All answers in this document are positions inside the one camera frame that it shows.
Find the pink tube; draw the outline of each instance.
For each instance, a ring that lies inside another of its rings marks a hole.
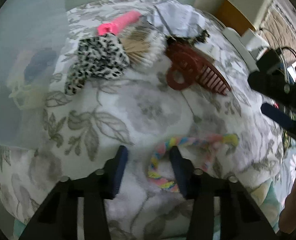
[[[117,35],[130,23],[135,23],[141,16],[140,12],[130,11],[122,16],[117,17],[110,23],[103,23],[98,26],[98,34],[104,35],[106,33],[113,33]]]

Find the white cable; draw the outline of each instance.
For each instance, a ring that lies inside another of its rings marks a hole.
[[[284,65],[285,82],[289,83],[289,81],[288,81],[288,71],[287,71],[287,67],[286,67],[286,60],[285,60],[284,53],[283,53],[283,51],[281,49],[281,45],[280,45],[278,39],[276,38],[276,36],[270,30],[268,30],[267,28],[264,28],[264,27],[259,29],[259,31],[262,31],[262,32],[264,32],[264,30],[268,31],[273,36],[273,38],[277,41],[278,47],[279,47],[280,52],[281,52],[281,54],[280,54],[281,61],[282,61],[283,65]]]

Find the wooden panel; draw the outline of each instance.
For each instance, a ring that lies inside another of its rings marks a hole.
[[[240,36],[248,29],[255,30],[251,22],[228,0],[224,0],[215,16],[226,27],[235,29]]]

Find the brown hair clip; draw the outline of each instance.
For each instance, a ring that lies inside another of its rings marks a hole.
[[[221,73],[208,60],[199,55],[187,43],[174,42],[167,48],[166,55],[171,59],[172,66],[166,74],[167,84],[174,90],[183,90],[197,82],[203,88],[221,95],[231,91]],[[175,80],[175,72],[181,73],[184,82]]]

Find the beige quilted fabric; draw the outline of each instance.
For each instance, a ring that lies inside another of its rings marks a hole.
[[[296,35],[292,31],[291,26],[275,8],[270,8],[268,10],[266,19],[262,22],[261,27],[270,30],[276,36],[282,47],[288,46],[296,51]],[[261,32],[261,36],[268,41],[272,48],[278,48],[276,40],[268,31]],[[295,57],[288,50],[284,50],[284,56],[288,65],[296,61]]]

